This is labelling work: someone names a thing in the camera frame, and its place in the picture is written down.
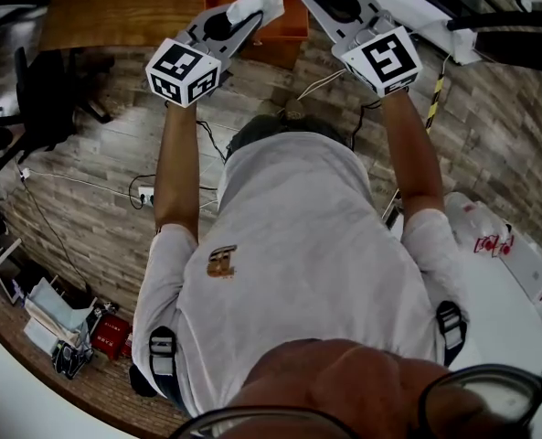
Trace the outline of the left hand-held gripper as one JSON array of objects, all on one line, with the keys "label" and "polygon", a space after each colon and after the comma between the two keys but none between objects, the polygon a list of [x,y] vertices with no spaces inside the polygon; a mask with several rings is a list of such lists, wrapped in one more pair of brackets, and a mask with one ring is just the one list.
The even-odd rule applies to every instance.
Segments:
[{"label": "left hand-held gripper", "polygon": [[244,49],[263,18],[257,11],[231,23],[228,8],[220,5],[201,12],[186,31],[163,41],[145,68],[153,94],[186,108],[223,83],[229,59]]}]

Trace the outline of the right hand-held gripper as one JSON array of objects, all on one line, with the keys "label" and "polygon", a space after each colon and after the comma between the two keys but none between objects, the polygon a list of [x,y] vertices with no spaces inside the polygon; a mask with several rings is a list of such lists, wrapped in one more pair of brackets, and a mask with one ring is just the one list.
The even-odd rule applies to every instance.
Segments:
[{"label": "right hand-held gripper", "polygon": [[[336,43],[333,55],[378,97],[403,90],[419,77],[422,64],[406,28],[396,25],[388,11],[379,11],[375,0],[301,1]],[[345,30],[367,10],[375,16],[346,37]]]}]

